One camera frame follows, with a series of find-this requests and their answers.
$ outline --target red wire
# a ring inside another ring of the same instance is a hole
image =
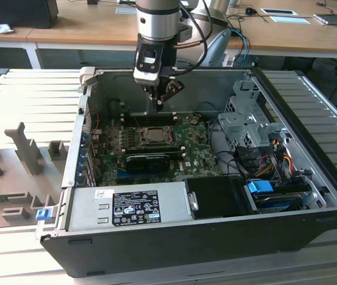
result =
[[[261,158],[261,160],[259,161],[259,169],[261,169],[261,167],[262,167],[262,162],[263,162],[263,160],[264,160],[265,158],[267,158],[267,157],[269,157],[269,156],[263,156],[263,157]]]

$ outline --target sticker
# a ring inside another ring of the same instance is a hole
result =
[[[156,190],[113,194],[112,223],[114,226],[160,222],[159,198]]]
[[[113,194],[114,194],[114,189],[96,190],[95,199],[111,198]]]

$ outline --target green circuit board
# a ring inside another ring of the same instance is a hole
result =
[[[173,143],[185,147],[185,157],[172,159],[169,170],[158,175],[128,175],[125,160],[129,154],[122,152],[120,136],[127,132],[137,144],[140,140],[139,128],[122,127],[114,120],[107,122],[103,126],[107,150],[100,155],[101,186],[175,182],[195,176],[221,175],[207,145],[207,128],[203,122],[194,123],[193,118],[192,115],[178,115],[175,124],[170,126]]]

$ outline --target motherboard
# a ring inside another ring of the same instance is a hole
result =
[[[99,186],[183,181],[221,175],[196,115],[108,119],[95,142]]]

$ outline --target white table leg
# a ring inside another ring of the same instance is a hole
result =
[[[37,49],[37,46],[35,43],[26,43],[23,47],[27,54],[28,59],[30,60],[31,66],[33,69],[42,69],[43,68],[43,62],[39,54],[39,50]]]

